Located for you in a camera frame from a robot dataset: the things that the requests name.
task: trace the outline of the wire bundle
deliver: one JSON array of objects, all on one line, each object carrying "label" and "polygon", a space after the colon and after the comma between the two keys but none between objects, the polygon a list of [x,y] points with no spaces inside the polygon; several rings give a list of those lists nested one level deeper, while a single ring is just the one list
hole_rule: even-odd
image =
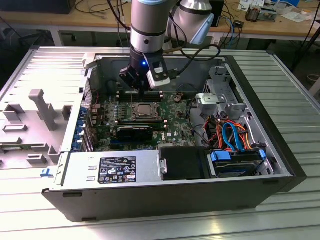
[{"label": "wire bundle", "polygon": [[[237,27],[238,30],[239,30],[239,34],[234,37],[234,34],[235,34],[235,26],[234,26],[234,22],[235,22],[235,17],[230,13],[230,10],[229,10],[229,7],[227,6],[227,4],[224,4],[225,8],[227,11],[222,11],[222,18],[225,19],[227,21],[227,24],[229,23],[230,24],[230,30],[227,34],[227,36],[225,37],[225,39],[221,42],[221,47],[224,45],[224,48],[227,48],[229,49],[231,46],[239,43],[240,41],[240,38],[241,38],[241,33],[242,33],[242,27]],[[231,34],[231,39],[227,42],[227,39],[229,37],[229,34]]]},{"label": "wire bundle", "polygon": [[[249,142],[248,130],[240,123],[236,123],[227,118],[212,119],[209,117],[203,125],[203,129],[206,132],[208,132],[207,130],[215,129],[216,133],[212,133],[211,136],[208,136],[208,145],[214,149],[224,149],[225,151],[235,152],[236,149],[231,143],[233,140],[235,141],[236,148],[241,152],[253,149]],[[229,139],[227,136],[227,129],[232,129],[232,134],[229,136]]]}]

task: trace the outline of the white cable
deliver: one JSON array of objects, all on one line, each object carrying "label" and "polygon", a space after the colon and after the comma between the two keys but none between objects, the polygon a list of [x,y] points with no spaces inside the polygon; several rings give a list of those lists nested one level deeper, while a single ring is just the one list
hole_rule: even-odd
[{"label": "white cable", "polygon": [[13,34],[10,36],[10,39],[9,39],[10,48],[12,48],[12,42],[11,42],[11,40],[12,40],[12,37],[13,37],[15,34],[16,34],[16,33],[15,33],[15,32],[13,32]]},{"label": "white cable", "polygon": [[316,81],[318,81],[318,79],[320,79],[320,75],[309,74],[308,76],[306,76],[306,78],[307,78],[310,82],[315,83]]}]

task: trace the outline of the black cable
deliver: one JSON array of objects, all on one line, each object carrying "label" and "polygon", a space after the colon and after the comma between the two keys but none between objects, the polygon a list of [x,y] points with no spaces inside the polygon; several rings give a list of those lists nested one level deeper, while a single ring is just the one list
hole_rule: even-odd
[{"label": "black cable", "polygon": [[[78,8],[78,5],[81,4],[81,3],[83,3],[84,1],[86,1],[86,0],[81,0],[81,1],[79,1],[79,2],[74,6],[75,10],[77,10],[77,11],[79,11],[79,12],[81,12],[81,13],[84,13],[84,14],[95,14],[95,13],[101,13],[101,12],[104,12],[104,11],[107,11],[107,10],[111,9],[111,8],[109,7],[109,8],[107,8],[107,9],[103,9],[103,10],[99,10],[99,11],[83,11],[83,10],[80,10],[80,9]],[[91,8],[96,7],[96,6],[102,6],[102,5],[105,5],[105,4],[97,4],[97,5],[92,6]]]},{"label": "black cable", "polygon": [[116,20],[121,24],[122,27],[124,27],[124,28],[127,29],[127,30],[130,30],[130,27],[126,26],[126,25],[121,21],[121,19],[117,16],[117,14],[116,14],[116,12],[115,12],[115,10],[114,10],[114,7],[113,7],[112,4],[111,4],[111,1],[110,1],[110,0],[106,0],[106,1],[108,2],[109,6],[110,6],[110,9],[111,9],[114,17],[116,18]]},{"label": "black cable", "polygon": [[198,56],[198,54],[205,48],[208,48],[208,47],[215,47],[217,50],[218,50],[218,53],[208,59],[206,59],[207,61],[209,60],[212,60],[212,59],[215,59],[216,57],[218,57],[221,53],[221,49],[218,45],[216,44],[208,44],[208,45],[205,45],[203,47],[201,47],[198,51],[196,51],[196,53],[191,57],[191,59],[187,62],[187,64],[180,70],[178,71],[178,75],[181,75],[188,67],[189,65],[192,63],[192,61]]},{"label": "black cable", "polygon": [[[230,13],[230,10],[229,10],[229,7],[227,6],[227,4],[224,3],[224,6],[226,7],[226,10],[227,10],[227,11],[222,11],[222,12],[229,15],[228,18],[230,19],[231,24],[233,25],[234,22],[235,22],[235,17]],[[224,45],[224,48],[226,48],[226,47],[227,47],[227,44],[229,44],[230,41],[231,41],[231,39],[230,39],[229,42],[227,43],[227,39],[228,39],[228,37],[229,37],[229,34],[230,34],[231,31],[232,31],[232,26],[230,25],[229,27],[230,27],[230,30],[229,30],[227,36],[225,37],[224,41],[223,41],[222,44],[221,44],[221,47]]]},{"label": "black cable", "polygon": [[185,48],[185,47],[187,46],[187,43],[188,43],[186,33],[185,33],[185,32],[182,30],[182,28],[175,22],[174,17],[172,16],[171,12],[169,13],[169,18],[170,18],[171,22],[172,22],[173,25],[174,25],[174,30],[175,30],[175,35],[176,35],[177,40],[179,39],[177,29],[179,29],[179,31],[182,33],[183,38],[184,38],[184,43],[183,43],[183,45],[182,45],[182,48]]},{"label": "black cable", "polygon": [[237,41],[236,42],[234,42],[234,43],[232,43],[232,44],[229,44],[230,42],[231,42],[231,40],[228,42],[228,46],[230,47],[230,46],[234,46],[235,44],[237,44],[237,46],[238,46],[238,44],[239,44],[239,42],[240,42],[240,38],[241,38],[241,33],[242,33],[242,27],[238,27],[238,29],[239,29],[239,34],[232,40],[232,41],[234,41],[234,40],[236,40],[237,38]]},{"label": "black cable", "polygon": [[4,20],[4,19],[2,18],[2,16],[0,16],[0,19],[1,19],[9,28],[11,28],[11,29],[15,32],[15,34],[17,34],[17,35],[20,37],[20,39],[22,39],[29,47],[31,47],[31,45],[30,45],[6,20]]},{"label": "black cable", "polygon": [[[119,1],[122,1],[122,0],[116,0],[116,9],[117,9],[117,12],[118,12],[118,16],[120,17]],[[119,40],[120,40],[121,47],[123,48],[124,45],[122,43],[122,39],[121,39],[121,36],[120,36],[119,22],[117,21],[116,23],[117,23],[117,26],[118,26],[118,37],[119,37]]]},{"label": "black cable", "polygon": [[190,87],[192,87],[196,92],[199,92],[199,90],[196,88],[196,86],[193,85],[193,84],[191,84],[191,83],[183,83],[183,84],[181,84],[181,85],[178,86],[178,88],[176,89],[176,92],[179,93],[180,88],[183,87],[183,86],[190,86]]},{"label": "black cable", "polygon": [[314,16],[314,19],[313,19],[313,22],[312,22],[312,25],[310,27],[310,30],[307,34],[307,36],[305,37],[303,43],[302,43],[302,46],[300,47],[300,49],[298,50],[298,53],[296,54],[296,57],[294,58],[293,60],[293,64],[292,64],[292,67],[291,67],[291,71],[294,72],[294,70],[296,69],[296,67],[299,65],[300,61],[302,60],[303,56],[305,55],[305,53],[303,52],[303,48],[305,46],[305,43],[306,41],[308,40],[308,37],[311,33],[311,30],[313,29],[314,27],[314,24],[315,24],[315,21],[317,19],[317,16],[318,16],[318,12],[319,12],[319,8],[320,8],[320,2],[318,4],[318,7],[316,9],[316,12],[315,12],[315,16]]},{"label": "black cable", "polygon": [[191,120],[190,120],[191,108],[192,108],[192,103],[193,103],[195,100],[196,100],[196,97],[194,97],[194,98],[192,99],[192,102],[191,102],[190,107],[189,107],[189,113],[188,113],[189,125],[190,125],[190,127],[192,128],[192,131],[193,131],[195,134],[197,134],[208,146],[210,146],[210,143],[209,143],[200,133],[198,133],[198,132],[195,130],[196,127],[193,127],[192,124],[191,124]]},{"label": "black cable", "polygon": [[314,16],[312,25],[311,25],[311,27],[310,27],[310,30],[309,30],[309,32],[308,32],[308,35],[305,37],[305,40],[303,41],[302,46],[305,45],[305,43],[306,43],[306,41],[307,41],[307,39],[308,39],[308,37],[309,37],[309,35],[310,35],[310,33],[311,33],[311,30],[312,30],[312,28],[314,27],[315,21],[316,21],[317,16],[318,16],[319,8],[320,8],[320,2],[319,2],[318,7],[317,7],[317,9],[316,9],[315,16]]},{"label": "black cable", "polygon": [[[120,7],[121,7],[121,13],[122,13],[122,16],[123,16],[123,21],[124,21],[124,24],[126,24],[126,19],[125,19],[125,12],[124,12],[124,5],[127,4],[128,2],[126,1],[124,4],[122,3],[122,0],[120,0]],[[125,36],[126,36],[126,41],[127,41],[127,44],[128,44],[128,48],[130,47],[130,41],[129,41],[129,36],[128,36],[128,31],[127,29],[125,28]]]}]

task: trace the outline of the power supply label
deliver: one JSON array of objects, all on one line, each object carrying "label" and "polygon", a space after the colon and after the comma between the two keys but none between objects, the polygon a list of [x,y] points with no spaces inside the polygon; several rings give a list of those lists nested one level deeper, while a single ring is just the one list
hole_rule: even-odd
[{"label": "power supply label", "polygon": [[100,159],[100,184],[133,183],[137,181],[135,156],[103,157]]}]

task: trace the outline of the desk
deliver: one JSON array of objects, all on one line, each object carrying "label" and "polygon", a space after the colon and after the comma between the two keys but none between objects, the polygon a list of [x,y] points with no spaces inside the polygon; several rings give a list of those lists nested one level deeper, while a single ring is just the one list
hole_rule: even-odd
[{"label": "desk", "polygon": [[[90,6],[105,3],[105,0],[89,0]],[[244,22],[242,38],[250,39],[273,39],[273,40],[293,40],[303,41],[308,34],[311,22],[303,21],[296,23],[284,17],[278,16],[275,22],[249,22],[245,19],[244,11],[236,11],[239,0],[227,0],[227,5],[231,14],[236,20]],[[318,6],[318,2],[311,3],[300,2],[299,8],[313,8]],[[86,2],[79,4],[79,9],[88,11]],[[107,8],[98,6],[94,8],[96,11]],[[126,24],[131,24],[131,3],[123,6]],[[68,15],[57,15],[48,13],[26,13],[26,12],[0,12],[1,16],[7,20],[13,28],[17,29],[36,29],[49,30],[52,34],[54,44],[63,46],[60,31],[83,31],[83,32],[117,32],[117,22],[110,10],[106,11],[106,19],[82,13],[75,9]],[[0,27],[7,27],[4,23],[0,23]],[[224,20],[220,21],[218,27],[212,27],[208,36],[213,37],[213,43],[218,43],[222,37],[225,37],[230,28]],[[311,31],[311,37],[315,33],[315,29]]]}]

